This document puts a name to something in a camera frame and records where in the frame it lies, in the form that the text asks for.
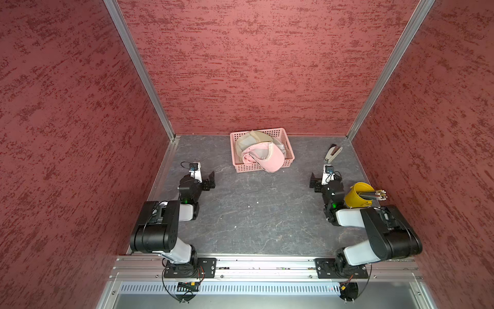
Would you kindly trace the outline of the pink plastic basket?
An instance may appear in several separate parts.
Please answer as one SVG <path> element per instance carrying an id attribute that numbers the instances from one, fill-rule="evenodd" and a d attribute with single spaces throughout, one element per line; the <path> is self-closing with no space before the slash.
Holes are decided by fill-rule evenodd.
<path id="1" fill-rule="evenodd" d="M 267 135 L 270 135 L 272 137 L 278 138 L 283 144 L 286 149 L 286 157 L 284 164 L 281 168 L 284 167 L 289 167 L 291 166 L 292 162 L 295 159 L 295 155 L 293 153 L 293 149 L 291 147 L 291 144 L 289 142 L 288 135 L 286 134 L 286 130 L 283 128 L 276 128 L 276 129 L 268 129 L 268 130 L 251 130 L 251 131 L 261 131 L 263 133 L 266 133 Z M 261 168 L 260 165 L 254 163 L 254 164 L 244 164 L 239 157 L 237 156 L 237 153 L 235 151 L 235 142 L 237 139 L 245 134 L 247 134 L 249 131 L 242 131 L 242 132 L 235 132 L 230 134 L 230 144 L 231 144 L 231 152 L 232 152 L 232 163 L 238 173 L 245 173 L 245 172 L 251 172 L 251 171 L 265 171 Z"/>

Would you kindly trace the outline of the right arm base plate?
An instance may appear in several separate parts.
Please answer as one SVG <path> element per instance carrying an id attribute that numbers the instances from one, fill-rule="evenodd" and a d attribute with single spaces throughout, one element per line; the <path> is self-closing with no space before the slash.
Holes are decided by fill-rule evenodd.
<path id="1" fill-rule="evenodd" d="M 319 279 L 368 279 L 365 266 L 351 266 L 335 258 L 314 259 L 315 269 Z"/>

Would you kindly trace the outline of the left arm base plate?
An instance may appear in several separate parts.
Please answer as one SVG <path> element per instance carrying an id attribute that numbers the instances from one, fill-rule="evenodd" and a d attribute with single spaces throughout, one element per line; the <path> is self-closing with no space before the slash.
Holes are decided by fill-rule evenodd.
<path id="1" fill-rule="evenodd" d="M 216 258 L 199 257 L 190 263 L 173 264 L 170 261 L 163 260 L 164 270 L 163 277 L 173 279 L 208 279 L 214 278 L 216 273 Z"/>

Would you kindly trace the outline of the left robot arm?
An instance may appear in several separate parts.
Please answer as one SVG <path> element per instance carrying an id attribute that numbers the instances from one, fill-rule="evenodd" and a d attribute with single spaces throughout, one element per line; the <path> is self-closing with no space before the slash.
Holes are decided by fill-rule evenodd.
<path id="1" fill-rule="evenodd" d="M 214 172 L 205 180 L 200 175 L 191 172 L 180 180 L 176 200 L 145 202 L 130 236 L 133 252 L 163 258 L 164 278 L 201 280 L 216 274 L 216 258 L 199 257 L 193 245 L 178 237 L 179 223 L 197 219 L 202 192 L 216 187 Z"/>

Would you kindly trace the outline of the pink baseball cap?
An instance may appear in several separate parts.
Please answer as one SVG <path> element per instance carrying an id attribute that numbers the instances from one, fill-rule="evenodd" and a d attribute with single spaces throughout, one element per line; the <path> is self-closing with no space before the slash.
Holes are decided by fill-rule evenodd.
<path id="1" fill-rule="evenodd" d="M 278 171 L 284 164 L 285 154 L 274 142 L 260 142 L 247 147 L 241 158 L 244 164 L 258 164 L 268 173 Z"/>

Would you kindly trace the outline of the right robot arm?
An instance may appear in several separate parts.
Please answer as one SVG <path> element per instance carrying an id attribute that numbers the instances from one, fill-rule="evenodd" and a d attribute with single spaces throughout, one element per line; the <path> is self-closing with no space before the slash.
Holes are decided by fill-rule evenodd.
<path id="1" fill-rule="evenodd" d="M 368 264 L 420 254 L 423 245 L 400 210 L 393 206 L 376 206 L 374 201 L 387 199 L 385 190 L 358 182 L 344 191 L 342 177 L 325 173 L 311 175 L 310 188 L 322 195 L 326 220 L 336 227 L 359 228 L 367 239 L 337 250 L 335 257 L 315 260 L 318 277 L 368 278 Z"/>

